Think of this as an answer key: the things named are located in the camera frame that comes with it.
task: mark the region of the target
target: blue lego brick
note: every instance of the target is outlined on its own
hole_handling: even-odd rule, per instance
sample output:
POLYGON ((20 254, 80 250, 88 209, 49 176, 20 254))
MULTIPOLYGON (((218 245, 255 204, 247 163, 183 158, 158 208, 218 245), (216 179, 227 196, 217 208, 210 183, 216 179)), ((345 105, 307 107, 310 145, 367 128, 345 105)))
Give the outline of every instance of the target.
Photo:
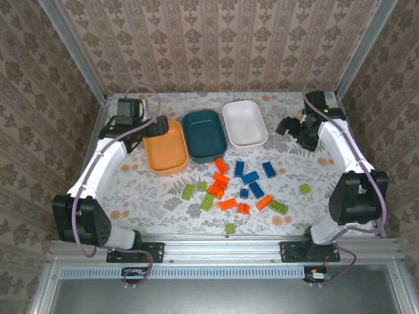
POLYGON ((273 178, 276 176, 275 170, 272 167, 272 164, 270 162, 265 162, 262 164, 263 170, 266 173, 266 176, 268 179, 273 178))
POLYGON ((234 170, 234 176, 241 178, 243 177, 244 162, 236 162, 236 170, 234 170))
POLYGON ((256 181, 257 179, 259 179, 259 176, 256 171, 248 173, 247 175, 244 175, 242 177, 244 184, 252 183, 253 181, 256 181))
POLYGON ((256 198, 261 198, 262 196, 264 196, 264 192, 261 190, 261 187, 259 186, 259 184, 257 184, 257 182, 252 182, 251 184, 249 184, 249 188, 256 198))
POLYGON ((242 188, 240 189, 240 198, 248 198, 249 197, 249 189, 242 188))

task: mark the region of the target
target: orange bowl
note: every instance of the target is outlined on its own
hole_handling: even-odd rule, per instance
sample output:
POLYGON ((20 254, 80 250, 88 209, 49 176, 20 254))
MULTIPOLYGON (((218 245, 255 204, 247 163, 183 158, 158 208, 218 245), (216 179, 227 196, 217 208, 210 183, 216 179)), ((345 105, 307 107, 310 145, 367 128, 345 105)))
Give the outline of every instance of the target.
POLYGON ((169 120, 169 132, 144 139, 147 163, 157 175, 173 175, 188 166, 189 154, 182 125, 169 120))

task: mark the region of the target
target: black bracket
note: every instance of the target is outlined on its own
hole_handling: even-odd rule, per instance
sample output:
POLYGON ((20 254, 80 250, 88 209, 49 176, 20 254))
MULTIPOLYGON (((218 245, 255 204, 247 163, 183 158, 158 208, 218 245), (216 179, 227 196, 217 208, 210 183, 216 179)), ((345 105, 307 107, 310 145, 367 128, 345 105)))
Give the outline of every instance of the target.
POLYGON ((313 243, 311 227, 308 227, 301 241, 280 242, 281 260, 283 263, 340 262, 339 250, 333 244, 316 245, 313 243))
MULTIPOLYGON (((139 247, 142 251, 147 251, 153 257, 153 263, 163 263, 164 243, 163 242, 143 242, 139 247)), ((107 263, 147 263, 147 256, 141 253, 122 253, 109 249, 106 256, 107 263)))

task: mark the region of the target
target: cable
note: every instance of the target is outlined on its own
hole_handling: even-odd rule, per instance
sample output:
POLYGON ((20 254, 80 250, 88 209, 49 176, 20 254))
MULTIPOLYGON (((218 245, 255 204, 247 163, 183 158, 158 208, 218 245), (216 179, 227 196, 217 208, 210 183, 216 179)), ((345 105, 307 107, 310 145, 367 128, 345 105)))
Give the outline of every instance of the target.
POLYGON ((88 182, 88 180, 89 180, 89 178, 90 178, 90 176, 91 176, 91 174, 92 174, 92 172, 93 172, 93 170, 94 170, 94 168, 96 167, 96 165, 98 164, 98 162, 99 162, 99 159, 103 156, 103 154, 106 152, 106 150, 113 144, 113 143, 115 143, 115 142, 117 142, 117 141, 119 141, 119 140, 121 140, 121 139, 123 139, 124 137, 126 137, 126 136, 128 136, 128 135, 130 135, 130 134, 133 134, 133 133, 135 133, 135 132, 137 132, 137 131, 139 131, 139 130, 142 130, 142 129, 144 129, 144 128, 146 128, 147 126, 149 126, 150 124, 152 124, 152 123, 154 123, 155 121, 156 121, 156 119, 157 119, 157 117, 159 116, 159 114, 160 114, 160 109, 161 109, 161 107, 162 107, 162 100, 161 100, 161 98, 160 98, 160 96, 157 94, 157 92, 154 90, 154 89, 152 89, 150 86, 148 86, 148 85, 145 85, 145 84, 133 84, 133 85, 131 85, 130 87, 128 87, 127 89, 126 89, 126 91, 125 91, 125 94, 124 94, 124 96, 126 97, 126 94, 132 89, 132 88, 134 88, 134 87, 142 87, 142 88, 146 88, 146 89, 148 89, 148 90, 150 90, 155 96, 156 96, 156 99, 157 99, 157 103, 158 103, 158 107, 157 107, 157 110, 156 110, 156 112, 155 112, 155 114, 154 114, 154 116, 153 116, 153 118, 151 118, 150 119, 150 121, 148 121, 148 122, 146 122, 146 123, 144 123, 142 126, 139 126, 139 127, 137 127, 137 128, 134 128, 134 129, 132 129, 132 130, 130 130, 130 131, 127 131, 127 132, 125 132, 125 133, 123 133, 123 134, 121 134, 121 135, 119 135, 118 137, 116 137, 116 138, 114 138, 112 141, 110 141, 101 151, 100 151, 100 154, 98 154, 97 156, 96 156, 96 158, 94 159, 94 161, 92 162, 92 165, 88 168, 88 171, 86 172, 86 175, 84 176, 84 179, 83 179, 83 182, 82 182, 82 184, 80 185, 80 188, 79 188, 79 190, 77 191, 77 193, 76 193, 76 196, 75 196, 75 198, 74 198, 74 201, 73 201, 73 206, 72 206, 72 208, 71 208, 71 226, 72 226, 72 229, 73 229, 73 235, 74 235, 74 240, 75 240, 75 243, 77 244, 77 247, 79 248, 79 250, 80 250, 80 252, 81 252, 81 254, 83 254, 85 257, 87 257, 87 258, 92 258, 93 256, 95 256, 95 254, 96 254, 96 251, 97 251, 97 247, 94 247, 94 249, 93 249, 93 251, 91 252, 91 253, 88 253, 88 252, 86 252, 86 250, 83 248, 83 245, 82 245, 82 243, 81 243, 81 241, 80 241, 80 237, 79 237, 79 233, 77 232, 77 225, 76 225, 76 223, 77 223, 77 220, 76 220, 76 212, 77 212, 77 204, 78 204, 78 202, 79 202, 79 200, 80 200, 80 196, 81 196, 81 194, 82 194, 82 192, 83 192, 83 190, 85 189, 85 186, 86 186, 86 184, 87 184, 87 182, 88 182))
MULTIPOLYGON (((145 272, 143 278, 141 278, 137 283, 135 283, 135 284, 132 285, 134 288, 136 286, 142 284, 146 280, 146 278, 150 275, 151 269, 153 268, 153 257, 147 251, 143 251, 143 250, 126 250, 126 249, 120 249, 120 248, 117 248, 117 247, 115 247, 115 248, 108 248, 108 249, 115 250, 115 251, 122 252, 122 253, 141 253, 141 254, 144 254, 147 257, 147 262, 148 262, 147 271, 145 272)), ((132 273, 132 272, 135 272, 135 271, 139 271, 139 270, 132 269, 132 270, 128 270, 128 271, 125 272, 124 277, 122 278, 122 282, 125 284, 125 287, 128 287, 128 285, 130 285, 129 283, 126 282, 126 276, 129 273, 132 273)))
POLYGON ((355 231, 359 231, 359 232, 364 232, 366 234, 376 234, 379 231, 384 229, 384 226, 386 224, 387 221, 387 207, 386 207, 386 202, 384 201, 384 197, 380 191, 380 188, 378 187, 378 185, 376 184, 376 182, 374 181, 373 177, 371 176, 371 174, 369 173, 368 169, 365 167, 365 165, 362 162, 362 159, 359 157, 355 147, 353 146, 353 144, 350 141, 350 138, 348 136, 348 134, 346 134, 345 130, 339 126, 339 124, 337 124, 335 121, 333 121, 333 119, 330 119, 326 114, 322 113, 320 110, 318 110, 307 98, 306 96, 306 92, 302 91, 302 97, 305 100, 305 102, 307 103, 307 105, 318 115, 320 115, 322 118, 326 119, 326 121, 329 121, 330 123, 332 123, 332 125, 340 132, 340 134, 342 134, 342 136, 345 138, 346 143, 348 144, 352 154, 355 157, 355 160, 357 161, 358 165, 361 167, 362 171, 365 173, 365 175, 368 178, 368 181, 371 183, 371 185, 374 188, 374 191, 378 197, 378 200, 380 201, 380 205, 382 208, 382 216, 381 216, 381 222, 380 225, 372 230, 367 230, 367 229, 362 229, 362 228, 358 228, 358 227, 347 227, 345 229, 343 229, 343 231, 339 232, 334 238, 332 238, 333 240, 333 245, 338 249, 341 250, 343 252, 346 252, 350 255, 352 255, 354 257, 354 259, 352 260, 352 262, 344 269, 342 270, 337 276, 335 276, 334 278, 325 281, 323 283, 319 283, 317 282, 315 279, 313 278, 309 278, 306 276, 306 278, 309 278, 309 280, 313 281, 315 285, 328 285, 330 283, 332 283, 333 281, 337 280, 338 278, 342 277, 348 270, 350 270, 352 268, 353 265, 355 265, 357 257, 356 254, 353 253, 352 251, 349 251, 347 249, 344 249, 343 247, 341 247, 340 245, 337 244, 336 240, 342 236, 343 234, 345 234, 348 230, 355 230, 355 231))

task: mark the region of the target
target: aluminum frame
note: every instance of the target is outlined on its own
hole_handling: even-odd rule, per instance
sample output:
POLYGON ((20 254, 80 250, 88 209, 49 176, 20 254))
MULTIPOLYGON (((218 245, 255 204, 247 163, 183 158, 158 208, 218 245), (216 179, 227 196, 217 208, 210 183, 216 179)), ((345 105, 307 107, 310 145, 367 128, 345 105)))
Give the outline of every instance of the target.
MULTIPOLYGON (((284 266, 280 258, 279 242, 299 241, 298 236, 270 235, 144 235, 144 241, 165 242, 165 255, 160 267, 193 266, 284 266)), ((403 265, 396 239, 379 237, 342 237, 339 245, 356 253, 357 264, 386 265, 403 314, 419 313, 418 300, 403 265)), ((107 250, 98 249, 94 258, 83 257, 73 243, 53 241, 46 268, 39 284, 31 314, 49 313, 56 293, 62 266, 120 266, 106 263, 107 250)), ((352 257, 341 253, 336 265, 347 265, 352 257)), ((290 266, 317 266, 321 263, 290 263, 290 266)))

